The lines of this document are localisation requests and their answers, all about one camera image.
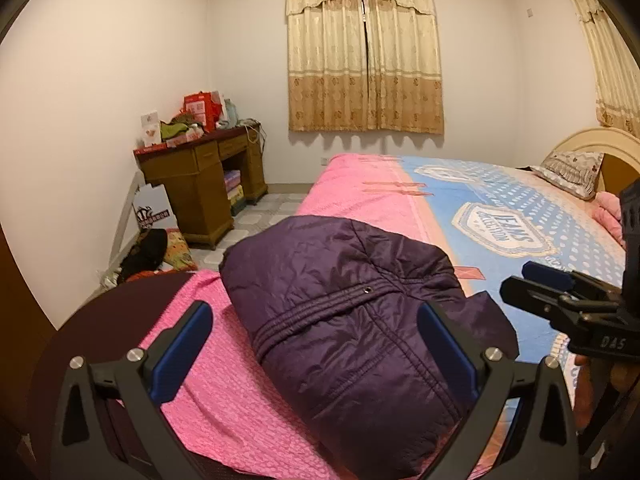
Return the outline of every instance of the wooden door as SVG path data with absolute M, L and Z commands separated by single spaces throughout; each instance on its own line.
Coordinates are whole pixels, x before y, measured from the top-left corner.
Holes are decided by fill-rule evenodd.
M 55 333 L 24 282 L 0 227 L 0 417 L 22 434 L 40 354 Z

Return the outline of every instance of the metal screw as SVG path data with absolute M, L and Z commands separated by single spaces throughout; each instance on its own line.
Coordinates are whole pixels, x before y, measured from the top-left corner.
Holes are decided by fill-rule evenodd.
M 484 356 L 489 359 L 489 361 L 498 362 L 502 359 L 502 350 L 491 346 L 484 351 Z
M 127 352 L 127 360 L 132 363 L 140 361 L 145 356 L 145 351 L 142 348 L 133 348 Z
M 555 370 L 560 366 L 560 362 L 552 355 L 548 355 L 545 357 L 545 365 Z
M 83 365 L 84 365 L 84 359 L 79 355 L 77 355 L 76 357 L 71 359 L 71 361 L 69 361 L 69 366 L 73 370 L 78 370 L 78 368 L 82 368 Z

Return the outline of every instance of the headboard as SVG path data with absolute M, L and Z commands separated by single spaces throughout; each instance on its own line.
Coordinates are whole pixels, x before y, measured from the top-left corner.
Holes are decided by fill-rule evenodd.
M 603 152 L 598 191 L 619 194 L 640 178 L 640 140 L 617 128 L 588 128 L 560 142 L 557 152 Z

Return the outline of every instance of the blue gripper pad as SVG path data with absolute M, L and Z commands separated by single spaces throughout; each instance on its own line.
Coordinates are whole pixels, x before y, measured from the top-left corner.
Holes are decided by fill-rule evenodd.
M 427 303 L 418 308 L 418 332 L 453 396 L 463 406 L 473 405 L 480 394 L 476 368 L 453 334 Z
M 561 292 L 569 292 L 575 286 L 574 279 L 568 272 L 536 262 L 527 262 L 522 266 L 522 277 Z
M 174 327 L 163 330 L 148 349 L 144 375 L 149 397 L 159 406 L 174 400 L 213 328 L 213 312 L 194 301 Z

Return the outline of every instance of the floor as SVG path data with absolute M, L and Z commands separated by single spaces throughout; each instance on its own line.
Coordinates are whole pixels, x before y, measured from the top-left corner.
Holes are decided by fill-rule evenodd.
M 269 193 L 263 196 L 256 205 L 247 205 L 234 218 L 234 228 L 219 241 L 215 251 L 191 248 L 191 256 L 200 269 L 218 270 L 229 247 L 293 215 L 305 197 L 306 194 L 299 193 Z

